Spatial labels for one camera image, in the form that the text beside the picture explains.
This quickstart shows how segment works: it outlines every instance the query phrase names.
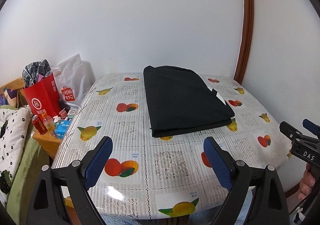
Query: yellow beverage bottle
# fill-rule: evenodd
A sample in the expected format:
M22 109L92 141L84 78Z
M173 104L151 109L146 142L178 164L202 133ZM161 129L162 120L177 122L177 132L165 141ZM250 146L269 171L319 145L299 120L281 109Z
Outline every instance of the yellow beverage bottle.
M50 135L53 137L57 137L55 134L56 126L54 125L52 117L48 116L48 114L45 112L42 114L43 117L43 124L47 128L47 130L50 132Z

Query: green bed sheet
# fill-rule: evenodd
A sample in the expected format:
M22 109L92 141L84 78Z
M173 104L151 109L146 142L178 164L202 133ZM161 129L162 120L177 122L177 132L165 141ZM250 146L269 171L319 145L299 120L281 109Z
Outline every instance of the green bed sheet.
M30 124L20 166L16 172L7 202L7 212L17 225L26 224L27 211L41 167L49 164L49 156L31 137Z

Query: blue box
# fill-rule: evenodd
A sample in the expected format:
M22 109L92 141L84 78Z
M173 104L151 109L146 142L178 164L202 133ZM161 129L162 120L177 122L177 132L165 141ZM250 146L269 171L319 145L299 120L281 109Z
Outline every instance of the blue box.
M71 120L62 120L54 131L59 139L63 139L64 134L66 133Z

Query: white wall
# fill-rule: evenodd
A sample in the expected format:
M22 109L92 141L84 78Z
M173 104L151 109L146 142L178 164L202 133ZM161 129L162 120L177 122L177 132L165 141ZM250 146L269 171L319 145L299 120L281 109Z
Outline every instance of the white wall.
M242 23L243 0L7 0L0 85L30 62L55 66L76 53L91 81L149 64L233 76Z
M255 0L251 52L243 86L280 123L304 134L304 118L320 124L320 19L309 0ZM279 171L285 190L301 179L295 157Z

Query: black cloth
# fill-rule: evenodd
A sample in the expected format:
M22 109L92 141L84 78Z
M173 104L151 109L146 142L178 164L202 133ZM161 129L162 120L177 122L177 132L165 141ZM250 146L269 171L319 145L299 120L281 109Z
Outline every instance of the black cloth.
M148 66L143 76L153 137L222 127L235 116L192 70Z

